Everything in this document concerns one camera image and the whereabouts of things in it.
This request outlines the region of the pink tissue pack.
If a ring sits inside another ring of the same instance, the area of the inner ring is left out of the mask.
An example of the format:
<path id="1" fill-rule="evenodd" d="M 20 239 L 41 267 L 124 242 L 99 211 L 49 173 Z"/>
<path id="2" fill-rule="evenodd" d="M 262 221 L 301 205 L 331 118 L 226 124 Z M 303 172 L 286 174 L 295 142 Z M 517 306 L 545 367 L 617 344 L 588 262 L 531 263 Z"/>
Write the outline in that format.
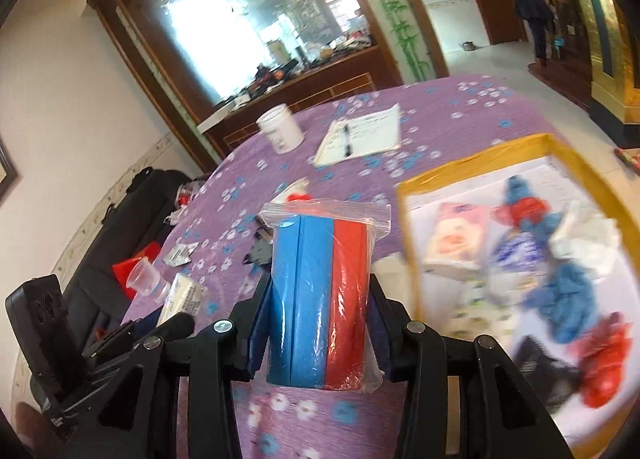
<path id="1" fill-rule="evenodd" d="M 489 221 L 487 205 L 442 202 L 423 254 L 423 270 L 460 281 L 477 278 L 482 271 Z"/>

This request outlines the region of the red plastic bag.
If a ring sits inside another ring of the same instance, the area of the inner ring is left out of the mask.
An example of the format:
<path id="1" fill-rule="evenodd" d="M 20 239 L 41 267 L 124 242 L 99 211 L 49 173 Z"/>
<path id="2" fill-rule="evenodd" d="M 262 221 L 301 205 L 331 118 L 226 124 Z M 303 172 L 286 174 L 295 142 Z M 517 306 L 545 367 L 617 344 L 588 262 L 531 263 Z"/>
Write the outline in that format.
<path id="1" fill-rule="evenodd" d="M 586 406 L 600 408 L 620 389 L 634 341 L 631 327 L 621 312 L 612 312 L 570 344 L 580 372 L 579 394 Z"/>

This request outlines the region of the red white tissue pack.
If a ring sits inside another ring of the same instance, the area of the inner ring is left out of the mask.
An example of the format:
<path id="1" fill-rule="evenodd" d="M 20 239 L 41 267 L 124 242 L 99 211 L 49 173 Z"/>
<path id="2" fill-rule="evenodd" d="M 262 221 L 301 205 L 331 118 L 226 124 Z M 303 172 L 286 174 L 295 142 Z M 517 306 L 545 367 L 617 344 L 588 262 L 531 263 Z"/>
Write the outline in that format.
<path id="1" fill-rule="evenodd" d="M 287 185 L 281 191 L 279 191 L 272 201 L 274 203 L 284 203 L 290 201 L 291 198 L 294 200 L 300 198 L 307 198 L 307 188 L 309 186 L 309 179 L 307 177 L 303 177 L 297 179 L 295 182 L 292 182 L 291 185 Z"/>

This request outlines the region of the crumpled silver wrapper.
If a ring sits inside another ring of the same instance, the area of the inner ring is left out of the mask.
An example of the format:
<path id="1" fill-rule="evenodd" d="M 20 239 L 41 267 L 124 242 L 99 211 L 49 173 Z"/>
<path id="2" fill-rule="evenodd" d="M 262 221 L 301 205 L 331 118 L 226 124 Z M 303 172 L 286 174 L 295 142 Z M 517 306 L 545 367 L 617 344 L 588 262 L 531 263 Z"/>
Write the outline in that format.
<path id="1" fill-rule="evenodd" d="M 165 265 L 178 268 L 189 264 L 194 251 L 198 249 L 198 242 L 177 243 L 163 258 Z"/>

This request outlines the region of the black pen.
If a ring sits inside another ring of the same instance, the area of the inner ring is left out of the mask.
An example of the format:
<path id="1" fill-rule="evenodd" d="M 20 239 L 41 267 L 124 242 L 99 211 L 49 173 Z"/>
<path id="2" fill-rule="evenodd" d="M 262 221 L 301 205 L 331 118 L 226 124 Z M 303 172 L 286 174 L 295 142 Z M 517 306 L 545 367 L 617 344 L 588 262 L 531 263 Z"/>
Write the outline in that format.
<path id="1" fill-rule="evenodd" d="M 342 127 L 344 137 L 344 157 L 349 158 L 352 155 L 352 141 L 350 140 L 350 130 L 348 123 Z"/>

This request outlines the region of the yellow-rimmed white foam box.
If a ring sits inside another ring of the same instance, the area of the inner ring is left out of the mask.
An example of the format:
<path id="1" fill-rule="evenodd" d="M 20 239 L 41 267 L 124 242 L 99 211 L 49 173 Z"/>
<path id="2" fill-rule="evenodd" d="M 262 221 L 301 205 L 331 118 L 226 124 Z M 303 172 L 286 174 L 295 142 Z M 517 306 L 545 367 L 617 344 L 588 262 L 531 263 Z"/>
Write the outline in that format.
<path id="1" fill-rule="evenodd" d="M 591 165 L 537 134 L 402 182 L 409 309 L 449 354 L 452 451 L 639 453 L 639 229 Z"/>

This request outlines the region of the blue white tissue pack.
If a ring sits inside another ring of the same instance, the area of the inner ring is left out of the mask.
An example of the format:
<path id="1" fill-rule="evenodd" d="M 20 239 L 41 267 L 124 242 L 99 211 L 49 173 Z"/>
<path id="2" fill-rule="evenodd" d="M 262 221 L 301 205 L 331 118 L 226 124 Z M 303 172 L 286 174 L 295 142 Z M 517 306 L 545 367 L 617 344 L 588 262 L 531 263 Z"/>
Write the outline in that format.
<path id="1" fill-rule="evenodd" d="M 488 285 L 498 291 L 532 289 L 546 270 L 542 245 L 529 233 L 509 231 L 489 255 Z"/>

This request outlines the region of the wooden sideboard counter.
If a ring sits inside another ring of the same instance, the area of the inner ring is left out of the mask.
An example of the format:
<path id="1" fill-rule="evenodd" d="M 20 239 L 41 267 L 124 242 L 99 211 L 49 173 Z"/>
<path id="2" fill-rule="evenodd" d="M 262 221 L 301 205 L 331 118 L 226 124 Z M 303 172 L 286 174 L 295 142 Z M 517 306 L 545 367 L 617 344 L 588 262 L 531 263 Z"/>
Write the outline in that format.
<path id="1" fill-rule="evenodd" d="M 258 132 L 257 119 L 286 104 L 293 113 L 335 99 L 356 96 L 402 83 L 397 69 L 383 56 L 378 46 L 360 50 L 323 67 L 307 71 L 294 80 L 231 111 L 221 122 L 204 133 L 221 158 Z"/>

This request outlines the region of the clear plastic cup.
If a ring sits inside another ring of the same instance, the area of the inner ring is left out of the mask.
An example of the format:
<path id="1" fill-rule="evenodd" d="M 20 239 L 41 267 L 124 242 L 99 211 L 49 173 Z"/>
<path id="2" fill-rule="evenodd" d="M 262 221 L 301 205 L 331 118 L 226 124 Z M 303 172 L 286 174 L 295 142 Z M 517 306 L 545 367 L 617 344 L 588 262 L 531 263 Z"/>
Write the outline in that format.
<path id="1" fill-rule="evenodd" d="M 157 304 L 163 304 L 170 290 L 170 284 L 154 267 L 147 257 L 134 265 L 126 281 L 126 286 L 138 295 L 147 297 Z"/>

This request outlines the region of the person in dark clothes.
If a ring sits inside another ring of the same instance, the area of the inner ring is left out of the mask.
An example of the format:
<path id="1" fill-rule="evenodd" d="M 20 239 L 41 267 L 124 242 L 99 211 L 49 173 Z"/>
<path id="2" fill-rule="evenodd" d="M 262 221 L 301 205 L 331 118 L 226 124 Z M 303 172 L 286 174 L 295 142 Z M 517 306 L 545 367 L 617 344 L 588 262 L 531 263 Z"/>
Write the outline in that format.
<path id="1" fill-rule="evenodd" d="M 553 30 L 553 12 L 544 0 L 515 0 L 514 10 L 515 15 L 529 27 L 538 66 L 547 67 L 546 32 Z"/>

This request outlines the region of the blue knitted cloth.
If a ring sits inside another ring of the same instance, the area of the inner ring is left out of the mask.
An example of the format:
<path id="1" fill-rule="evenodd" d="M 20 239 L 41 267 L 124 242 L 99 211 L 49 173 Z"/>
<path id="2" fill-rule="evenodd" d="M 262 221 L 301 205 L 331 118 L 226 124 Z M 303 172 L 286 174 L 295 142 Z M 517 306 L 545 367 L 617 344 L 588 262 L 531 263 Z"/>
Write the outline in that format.
<path id="1" fill-rule="evenodd" d="M 546 320 L 556 343 L 578 339 L 597 322 L 594 286 L 585 268 L 575 262 L 560 264 L 553 276 L 533 289 L 523 302 Z"/>

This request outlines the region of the blue red sponge pack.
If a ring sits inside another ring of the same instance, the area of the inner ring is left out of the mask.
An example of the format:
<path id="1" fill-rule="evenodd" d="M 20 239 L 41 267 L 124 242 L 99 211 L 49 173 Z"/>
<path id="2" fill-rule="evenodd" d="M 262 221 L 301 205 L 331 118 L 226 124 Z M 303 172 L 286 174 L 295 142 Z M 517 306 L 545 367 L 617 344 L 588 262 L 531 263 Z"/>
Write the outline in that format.
<path id="1" fill-rule="evenodd" d="M 371 393 L 383 382 L 367 315 L 371 257 L 392 208 L 375 202 L 268 202 L 273 230 L 269 368 L 281 387 Z"/>

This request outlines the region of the white paper notepad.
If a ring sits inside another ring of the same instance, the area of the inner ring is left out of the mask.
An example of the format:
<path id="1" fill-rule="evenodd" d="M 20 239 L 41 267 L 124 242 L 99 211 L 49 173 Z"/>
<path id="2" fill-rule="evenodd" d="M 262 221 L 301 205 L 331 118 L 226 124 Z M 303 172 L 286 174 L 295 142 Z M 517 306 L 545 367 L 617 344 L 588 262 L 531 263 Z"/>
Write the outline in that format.
<path id="1" fill-rule="evenodd" d="M 375 153 L 396 150 L 401 145 L 401 111 L 399 104 L 359 118 L 333 121 L 314 155 L 314 166 L 330 166 Z M 352 155 L 344 157 L 342 127 L 348 123 Z"/>

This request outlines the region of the white plastic bag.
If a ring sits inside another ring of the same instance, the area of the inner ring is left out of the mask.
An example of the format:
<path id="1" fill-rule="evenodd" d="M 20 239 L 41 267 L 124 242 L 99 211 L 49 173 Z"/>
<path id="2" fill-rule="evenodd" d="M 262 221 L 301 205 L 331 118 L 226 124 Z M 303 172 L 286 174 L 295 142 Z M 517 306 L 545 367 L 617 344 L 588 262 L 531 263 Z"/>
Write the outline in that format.
<path id="1" fill-rule="evenodd" d="M 582 266 L 592 279 L 603 279 L 613 270 L 620 242 L 615 219 L 585 201 L 572 200 L 549 237 L 548 247 L 557 260 Z"/>

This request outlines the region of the blue towel with red bag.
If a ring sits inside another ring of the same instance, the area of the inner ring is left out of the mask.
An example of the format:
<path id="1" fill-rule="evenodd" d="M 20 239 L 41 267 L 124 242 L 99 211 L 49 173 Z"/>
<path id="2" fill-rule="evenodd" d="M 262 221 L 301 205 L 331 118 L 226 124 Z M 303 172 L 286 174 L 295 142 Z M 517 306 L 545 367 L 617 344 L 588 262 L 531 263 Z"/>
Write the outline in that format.
<path id="1" fill-rule="evenodd" d="M 506 195 L 502 205 L 492 211 L 499 223 L 524 231 L 539 243 L 546 243 L 559 227 L 562 212 L 553 212 L 547 201 L 534 195 L 527 180 L 513 175 L 506 180 Z"/>

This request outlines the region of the white plastic jar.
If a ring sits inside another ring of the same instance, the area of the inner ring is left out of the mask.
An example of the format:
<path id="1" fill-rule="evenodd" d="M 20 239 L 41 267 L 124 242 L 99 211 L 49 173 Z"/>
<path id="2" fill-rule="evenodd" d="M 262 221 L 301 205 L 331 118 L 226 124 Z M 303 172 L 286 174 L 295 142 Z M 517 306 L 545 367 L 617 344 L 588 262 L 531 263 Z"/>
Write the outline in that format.
<path id="1" fill-rule="evenodd" d="M 291 152 L 304 141 L 304 133 L 286 104 L 269 109 L 256 123 L 277 154 Z"/>

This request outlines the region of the black sofa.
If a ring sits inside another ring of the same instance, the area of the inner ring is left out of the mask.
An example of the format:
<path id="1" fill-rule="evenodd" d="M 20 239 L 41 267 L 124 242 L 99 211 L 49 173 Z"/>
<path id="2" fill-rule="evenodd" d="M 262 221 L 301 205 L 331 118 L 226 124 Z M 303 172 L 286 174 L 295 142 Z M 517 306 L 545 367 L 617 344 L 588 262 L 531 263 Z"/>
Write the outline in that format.
<path id="1" fill-rule="evenodd" d="M 120 326 L 131 301 L 113 266 L 152 242 L 164 243 L 172 231 L 165 218 L 176 209 L 178 188 L 188 182 L 190 177 L 180 171 L 145 167 L 122 202 L 105 210 L 98 234 L 62 293 L 76 349 L 85 351 Z"/>

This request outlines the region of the black plastic package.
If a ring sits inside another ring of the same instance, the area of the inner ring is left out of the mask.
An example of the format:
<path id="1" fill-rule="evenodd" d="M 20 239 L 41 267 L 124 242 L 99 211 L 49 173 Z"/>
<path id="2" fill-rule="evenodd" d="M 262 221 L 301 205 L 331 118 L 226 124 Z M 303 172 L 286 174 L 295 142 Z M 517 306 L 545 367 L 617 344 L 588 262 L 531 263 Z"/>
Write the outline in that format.
<path id="1" fill-rule="evenodd" d="M 530 335 L 521 341 L 512 361 L 552 415 L 579 390 L 580 371 L 547 354 Z"/>

